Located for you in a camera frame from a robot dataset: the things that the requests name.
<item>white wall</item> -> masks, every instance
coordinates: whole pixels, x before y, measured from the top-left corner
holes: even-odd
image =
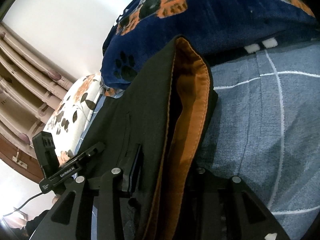
[[[25,178],[14,169],[0,160],[0,216],[13,211],[13,207],[18,208],[28,198],[41,192],[39,185]],[[28,204],[21,211],[28,214],[29,219],[33,219],[42,211],[52,207],[54,193],[41,195]]]
[[[74,79],[98,72],[102,44],[132,0],[16,0],[4,18],[20,38]]]

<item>silver screw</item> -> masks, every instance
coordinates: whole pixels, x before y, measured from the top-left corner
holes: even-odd
[[[232,181],[233,181],[234,183],[240,183],[240,182],[241,182],[241,179],[240,179],[239,177],[237,177],[237,176],[234,176],[234,177],[232,177]]]
[[[199,174],[204,174],[204,173],[205,173],[205,169],[202,168],[202,167],[196,168],[196,171],[197,171]]]
[[[76,177],[76,183],[81,183],[81,182],[84,182],[84,177],[83,176]]]
[[[120,169],[120,168],[113,168],[113,169],[111,170],[111,172],[112,172],[112,174],[118,174],[118,173],[121,172],[121,169]]]

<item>pillow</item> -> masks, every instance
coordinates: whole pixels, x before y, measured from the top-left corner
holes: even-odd
[[[90,122],[102,92],[100,81],[100,73],[79,78],[44,127],[44,131],[52,134],[60,165],[74,155],[80,136]]]

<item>black cable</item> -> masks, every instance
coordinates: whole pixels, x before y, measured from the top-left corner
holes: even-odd
[[[33,197],[29,198],[25,203],[23,203],[19,208],[17,208],[15,211],[9,213],[9,214],[6,214],[6,215],[3,215],[3,217],[7,217],[7,216],[10,216],[11,214],[13,214],[14,212],[16,211],[19,211],[21,208],[23,208],[30,200],[33,200],[34,198],[36,197],[39,197],[40,195],[42,195],[43,193],[39,193],[37,195],[34,195]]]

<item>black paw print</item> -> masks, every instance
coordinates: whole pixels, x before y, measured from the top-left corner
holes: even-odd
[[[133,69],[135,65],[133,56],[129,55],[127,60],[126,54],[123,51],[121,51],[120,58],[121,60],[116,59],[116,66],[119,70],[114,71],[113,75],[118,79],[122,78],[125,81],[132,82],[137,75],[137,72]]]

